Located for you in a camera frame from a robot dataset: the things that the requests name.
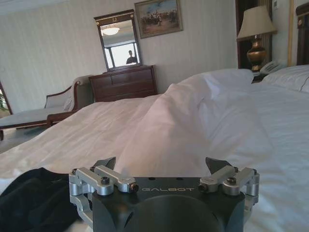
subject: table lamp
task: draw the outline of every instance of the table lamp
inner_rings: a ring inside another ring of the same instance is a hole
[[[243,21],[237,40],[252,39],[252,48],[247,57],[252,64],[252,71],[259,72],[266,57],[266,50],[261,46],[261,34],[275,33],[276,28],[271,22],[266,6],[258,6],[244,12]]]

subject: lampshade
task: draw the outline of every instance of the lampshade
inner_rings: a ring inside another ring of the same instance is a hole
[[[275,32],[276,28],[271,22],[266,6],[258,6],[244,12],[237,39]]]

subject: wooden headboard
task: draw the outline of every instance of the wooden headboard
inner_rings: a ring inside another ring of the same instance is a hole
[[[297,65],[309,64],[309,2],[296,8],[298,17]]]

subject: mirror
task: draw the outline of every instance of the mirror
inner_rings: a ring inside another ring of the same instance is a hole
[[[141,65],[134,11],[95,18],[109,71]]]

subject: logo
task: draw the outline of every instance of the logo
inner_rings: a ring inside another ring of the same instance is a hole
[[[142,188],[142,191],[145,192],[152,192],[152,191],[157,191],[157,192],[192,192],[195,188],[167,188],[167,189],[162,189],[162,188]]]

